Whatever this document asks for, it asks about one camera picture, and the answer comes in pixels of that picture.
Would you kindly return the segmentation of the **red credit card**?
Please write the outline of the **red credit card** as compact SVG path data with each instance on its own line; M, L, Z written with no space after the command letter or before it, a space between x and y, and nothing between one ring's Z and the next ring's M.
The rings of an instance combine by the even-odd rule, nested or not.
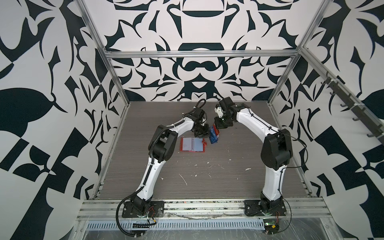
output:
M216 137L219 136L220 131L219 131L219 129L216 127L216 124L213 124L213 126L212 126L212 131L213 131L213 133L215 134Z

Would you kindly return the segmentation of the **red leather card holder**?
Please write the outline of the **red leather card holder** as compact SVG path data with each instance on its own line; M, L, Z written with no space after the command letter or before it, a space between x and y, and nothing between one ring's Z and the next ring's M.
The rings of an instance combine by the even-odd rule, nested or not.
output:
M180 141L181 152L204 153L206 141L203 138L182 137Z

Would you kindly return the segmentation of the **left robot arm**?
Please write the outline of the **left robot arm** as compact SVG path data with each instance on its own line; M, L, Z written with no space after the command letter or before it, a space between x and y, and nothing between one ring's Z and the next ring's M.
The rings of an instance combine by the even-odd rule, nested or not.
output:
M130 197L130 203L140 215L144 215L150 208L155 184L164 164L174 153L178 137L187 132L193 132L198 138L208 136L209 125L203 109L195 107L176 123L168 126L159 125L156 129L149 144L149 159L145 174L140 186Z

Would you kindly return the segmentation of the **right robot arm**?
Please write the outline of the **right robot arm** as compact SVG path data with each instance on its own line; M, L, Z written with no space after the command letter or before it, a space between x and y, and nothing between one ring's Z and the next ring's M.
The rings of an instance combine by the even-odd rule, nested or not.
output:
M293 146L290 132L279 129L257 116L245 104L236 104L230 97L222 99L215 106L215 127L226 129L235 122L243 124L263 143L261 160L266 166L265 184L258 202L245 201L245 214L272 215L284 206L282 186L284 175L289 169L293 157Z

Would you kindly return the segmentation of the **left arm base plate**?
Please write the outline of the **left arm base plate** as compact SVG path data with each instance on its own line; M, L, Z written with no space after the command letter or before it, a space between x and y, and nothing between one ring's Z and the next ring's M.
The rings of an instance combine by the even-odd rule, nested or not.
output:
M136 218L149 216L158 217L163 214L165 207L164 201L150 201L150 202L125 202L122 217L123 218Z

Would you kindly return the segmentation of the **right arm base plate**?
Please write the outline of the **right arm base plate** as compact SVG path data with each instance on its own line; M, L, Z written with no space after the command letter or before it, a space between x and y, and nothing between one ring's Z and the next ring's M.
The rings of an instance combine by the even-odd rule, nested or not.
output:
M262 200L245 200L245 215L248 217L254 216L285 216L286 207L282 199L275 201Z

